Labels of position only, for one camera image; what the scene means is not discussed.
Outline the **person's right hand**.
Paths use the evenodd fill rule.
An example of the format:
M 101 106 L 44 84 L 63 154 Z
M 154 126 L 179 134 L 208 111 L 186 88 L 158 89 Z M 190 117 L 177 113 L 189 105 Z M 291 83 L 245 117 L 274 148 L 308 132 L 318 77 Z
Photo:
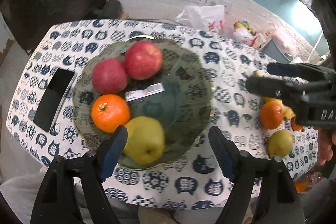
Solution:
M 335 145 L 335 131 L 318 129 L 318 163 L 324 165 L 333 158 L 333 146 Z

